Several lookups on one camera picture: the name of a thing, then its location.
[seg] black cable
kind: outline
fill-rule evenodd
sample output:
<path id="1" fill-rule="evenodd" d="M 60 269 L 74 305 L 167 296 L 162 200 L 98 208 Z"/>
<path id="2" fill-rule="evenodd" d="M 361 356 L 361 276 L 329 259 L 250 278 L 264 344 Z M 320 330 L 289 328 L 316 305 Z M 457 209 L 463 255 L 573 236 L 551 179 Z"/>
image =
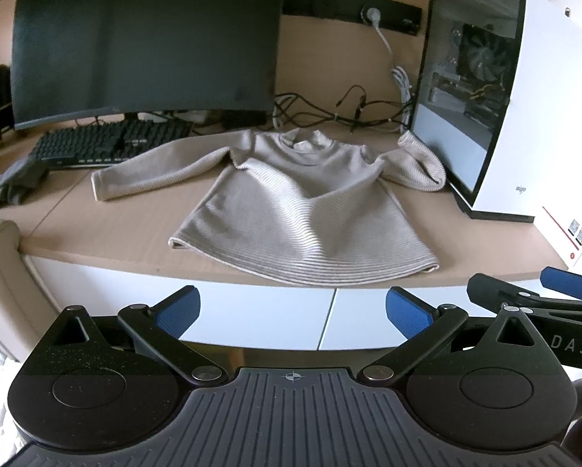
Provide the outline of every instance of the black cable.
<path id="1" fill-rule="evenodd" d="M 405 125 L 402 121 L 397 120 L 396 118 L 399 117 L 401 114 L 403 114 L 405 112 L 405 110 L 409 106 L 412 105 L 412 102 L 410 102 L 410 103 L 401 107 L 401 104 L 396 104 L 396 102 L 389 102 L 389 101 L 384 101 L 384 100 L 376 100 L 374 102 L 366 102 L 363 99 L 361 99 L 361 102 L 358 104 L 358 107 L 356 108 L 356 113 L 354 115 L 354 119 L 350 119 L 350 118 L 345 118 L 343 116 L 339 116 L 337 114 L 333 114 L 330 111 L 327 111 L 325 109 L 322 109 L 321 107 L 318 107 L 317 105 L 310 102 L 309 100 L 307 100 L 304 96 L 300 95 L 299 93 L 282 93 L 281 95 L 278 95 L 276 98 L 283 98 L 283 97 L 287 97 L 287 96 L 292 97 L 292 98 L 290 98 L 289 102 L 285 101 L 285 102 L 287 102 L 286 106 L 283 106 L 283 104 L 278 103 L 278 102 L 275 102 L 275 106 L 276 106 L 277 110 L 280 112 L 280 114 L 286 118 L 286 121 L 283 124 L 293 123 L 293 125 L 295 125 L 296 127 L 299 127 L 299 128 L 310 128 L 310 127 L 318 126 L 319 124 L 323 124 L 326 122 L 336 122 L 336 123 L 344 124 L 345 126 L 348 126 L 351 130 L 353 130 L 355 128 L 378 127 L 378 126 L 382 126 L 384 124 L 389 124 L 389 123 L 395 123 L 395 124 L 399 124 L 401 126 L 407 127 L 407 125 Z M 315 114 L 314 112 L 302 111 L 302 112 L 297 112 L 293 115 L 290 115 L 288 112 L 289 107 L 298 99 L 301 99 L 309 107 L 312 107 L 315 110 L 321 112 L 321 114 Z M 384 103 L 387 105 L 400 107 L 401 109 L 399 110 L 399 112 L 394 114 L 392 117 L 389 117 L 386 119 L 377 119 L 374 121 L 360 121 L 359 120 L 359 117 L 362 114 L 362 110 L 367 105 L 374 105 L 374 104 L 379 104 L 379 103 Z M 309 116 L 311 118 L 320 118 L 320 119 L 318 121 L 315 121 L 312 123 L 301 124 L 295 119 L 297 116 Z"/>
<path id="2" fill-rule="evenodd" d="M 360 84 L 354 84 L 351 88 L 349 88 L 347 90 L 347 93 L 345 93 L 343 95 L 343 98 L 340 99 L 337 102 L 337 105 L 335 105 L 335 106 L 336 107 L 339 107 L 345 101 L 345 99 L 349 96 L 349 93 L 351 93 L 354 88 L 359 88 L 359 89 L 363 90 L 363 96 L 361 98 L 361 104 L 363 103 L 362 100 L 364 100 L 366 102 L 366 100 L 367 100 L 367 91 Z"/>

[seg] curved monitor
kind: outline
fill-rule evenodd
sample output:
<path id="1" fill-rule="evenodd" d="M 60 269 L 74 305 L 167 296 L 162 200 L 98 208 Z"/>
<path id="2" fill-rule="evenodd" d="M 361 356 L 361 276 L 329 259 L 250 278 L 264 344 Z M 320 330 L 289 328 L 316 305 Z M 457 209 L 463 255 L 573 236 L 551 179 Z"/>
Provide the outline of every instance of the curved monitor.
<path id="1" fill-rule="evenodd" d="M 16 128 L 125 112 L 270 111 L 282 0 L 16 0 Z"/>

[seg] blue gripper pad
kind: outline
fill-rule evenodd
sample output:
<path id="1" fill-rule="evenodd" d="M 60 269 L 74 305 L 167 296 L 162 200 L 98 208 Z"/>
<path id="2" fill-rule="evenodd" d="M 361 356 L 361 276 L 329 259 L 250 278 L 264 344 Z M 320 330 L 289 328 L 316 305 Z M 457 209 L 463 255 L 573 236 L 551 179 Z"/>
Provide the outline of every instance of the blue gripper pad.
<path id="1" fill-rule="evenodd" d="M 436 309 L 395 286 L 386 294 L 386 316 L 406 339 L 411 339 L 433 323 Z"/>
<path id="2" fill-rule="evenodd" d="M 200 293 L 185 286 L 151 308 L 155 325 L 175 339 L 185 333 L 200 315 Z"/>
<path id="3" fill-rule="evenodd" d="M 578 274 L 546 267 L 542 270 L 539 280 L 547 290 L 557 291 L 582 300 L 582 276 Z"/>

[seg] keyboard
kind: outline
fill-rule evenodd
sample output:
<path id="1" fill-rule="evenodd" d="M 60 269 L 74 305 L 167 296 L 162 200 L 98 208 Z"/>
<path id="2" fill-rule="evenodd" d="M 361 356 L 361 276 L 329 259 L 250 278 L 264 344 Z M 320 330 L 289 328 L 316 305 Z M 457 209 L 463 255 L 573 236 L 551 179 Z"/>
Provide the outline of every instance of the keyboard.
<path id="1" fill-rule="evenodd" d="M 189 136 L 191 123 L 154 123 L 125 119 L 48 132 L 37 142 L 32 156 L 50 170 L 109 167 L 173 140 Z"/>

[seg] glass side panel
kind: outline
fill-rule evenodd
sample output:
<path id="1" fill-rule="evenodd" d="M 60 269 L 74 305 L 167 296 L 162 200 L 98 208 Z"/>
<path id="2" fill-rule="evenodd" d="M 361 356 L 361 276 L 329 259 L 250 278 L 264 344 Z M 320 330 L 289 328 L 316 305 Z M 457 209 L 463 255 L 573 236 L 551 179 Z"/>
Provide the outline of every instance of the glass side panel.
<path id="1" fill-rule="evenodd" d="M 413 131 L 473 191 L 503 125 L 521 0 L 435 0 Z"/>

